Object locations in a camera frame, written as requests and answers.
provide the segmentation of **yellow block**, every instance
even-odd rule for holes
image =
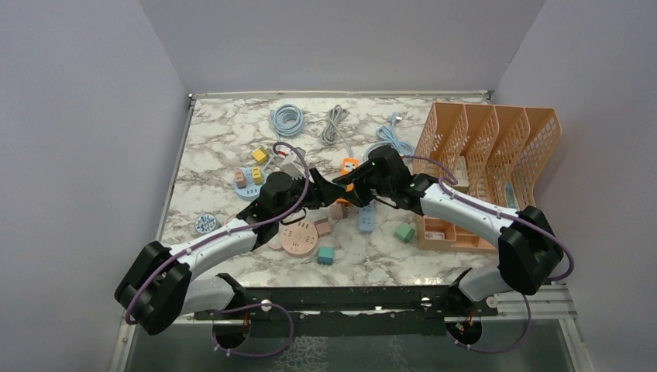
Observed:
[[[263,172],[260,171],[260,167],[251,168],[251,177],[253,177],[253,182],[256,184],[262,184],[265,181],[263,178]]]
[[[256,159],[256,162],[258,164],[262,164],[269,160],[269,154],[266,151],[263,151],[262,149],[257,149],[252,152],[253,158]]]

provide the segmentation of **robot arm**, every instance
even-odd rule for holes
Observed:
[[[338,198],[362,207],[385,197],[397,208],[444,219],[494,244],[500,253],[499,264],[461,273],[450,286],[447,298],[441,300],[444,301],[442,305],[458,312],[467,313],[475,301],[511,289],[533,295],[563,257],[561,248],[551,240],[501,217],[499,213],[490,215],[471,204],[477,203],[509,215],[517,214],[521,219],[552,232],[540,210],[527,207],[518,212],[490,205],[451,188],[446,188],[445,192],[436,178],[426,174],[411,175],[397,151],[390,146],[376,148],[367,162],[336,178],[334,183],[325,180],[314,168],[310,169],[310,175],[313,182],[300,208],[326,207]],[[293,180],[285,173],[272,173],[258,199],[221,229],[169,249],[157,241],[148,244],[117,287],[115,299],[128,308],[137,290],[156,268],[177,253],[187,252],[148,285],[137,299],[132,316],[153,335],[163,331],[180,314],[225,308],[235,295],[235,286],[221,277],[205,281],[196,278],[222,261],[254,250],[275,236],[277,223],[234,233],[230,230],[266,221],[288,210],[302,196],[304,183],[304,180]],[[346,191],[340,184],[353,184],[353,189]]]

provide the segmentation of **power strip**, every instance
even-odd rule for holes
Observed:
[[[358,231],[361,234],[371,234],[374,231],[376,228],[374,224],[375,215],[374,201],[371,201],[371,203],[362,208],[358,208]]]

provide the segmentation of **glass panel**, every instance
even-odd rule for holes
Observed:
[[[487,322],[480,348],[504,347],[525,329],[525,322]],[[265,359],[226,357],[214,351],[210,325],[172,325],[157,336],[138,329],[127,371],[572,371],[559,321],[537,320],[524,345],[509,353],[483,355],[453,345],[448,337],[298,337],[284,353]],[[251,352],[274,350],[283,339],[249,339]]]

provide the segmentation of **pink cube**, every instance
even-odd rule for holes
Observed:
[[[347,207],[342,203],[335,203],[328,207],[328,210],[331,212],[331,217],[336,221],[347,217]]]
[[[329,219],[320,219],[315,221],[315,228],[317,229],[317,235],[319,236],[328,235],[331,233],[331,231],[333,231],[333,229],[331,229]]]

